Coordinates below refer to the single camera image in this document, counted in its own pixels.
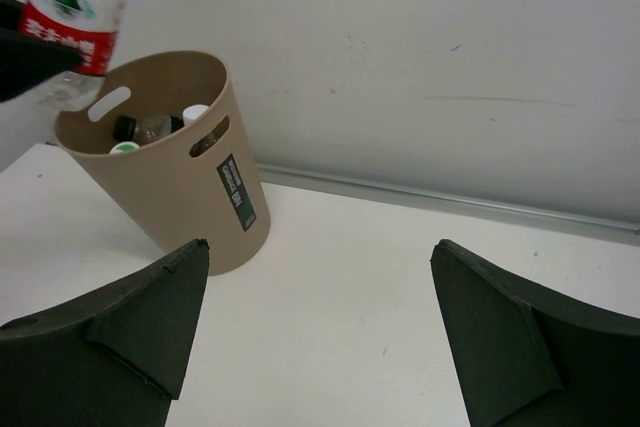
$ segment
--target red bottle label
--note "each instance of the red bottle label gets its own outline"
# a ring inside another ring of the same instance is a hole
[[[87,32],[60,24],[39,12],[30,2],[24,8],[20,32],[78,49],[84,63],[75,71],[84,75],[104,75],[117,35],[117,32]]]

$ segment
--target tan trash bin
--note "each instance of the tan trash bin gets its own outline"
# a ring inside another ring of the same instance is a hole
[[[202,52],[152,55],[109,72],[98,98],[122,86],[131,97],[97,122],[89,120],[91,107],[61,113],[55,125],[60,146],[165,252],[205,238],[211,275],[247,262],[264,244],[270,217],[224,63]],[[169,137],[109,154],[118,115],[180,117],[194,104],[211,107]],[[190,155],[214,129],[224,134],[201,155]]]

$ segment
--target white bottle cap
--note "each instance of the white bottle cap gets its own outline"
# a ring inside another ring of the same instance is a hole
[[[207,109],[209,109],[209,106],[204,104],[196,104],[184,109],[182,111],[182,120],[184,121],[185,127],[195,122]]]
[[[109,152],[110,154],[122,154],[123,152],[131,152],[132,150],[136,150],[140,148],[138,144],[135,142],[131,142],[127,140],[126,142],[120,142],[116,144],[113,149]]]

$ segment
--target plastic water bottle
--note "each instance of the plastic water bottle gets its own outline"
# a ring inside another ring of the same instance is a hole
[[[26,0],[20,31],[82,52],[84,63],[34,89],[32,100],[80,110],[102,86],[126,0]]]
[[[156,115],[141,122],[128,115],[119,115],[113,124],[112,137],[118,142],[133,141],[142,146],[164,139],[182,127],[182,119],[173,115]]]
[[[185,127],[193,124],[207,110],[209,110],[209,106],[204,104],[191,105],[184,109],[182,111],[182,121],[184,122]],[[211,132],[203,139],[196,142],[193,147],[191,147],[189,154],[191,157],[198,157],[209,150],[209,148],[211,148],[217,141],[218,139],[215,136],[215,132]]]

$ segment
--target black label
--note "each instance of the black label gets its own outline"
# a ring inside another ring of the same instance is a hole
[[[244,188],[244,182],[238,172],[236,161],[233,159],[233,154],[226,158],[226,160],[218,166],[218,174],[224,184],[224,189],[229,195],[231,205],[236,211],[240,225],[246,232],[249,227],[256,221],[256,213],[253,211],[253,205],[249,200],[247,189]]]

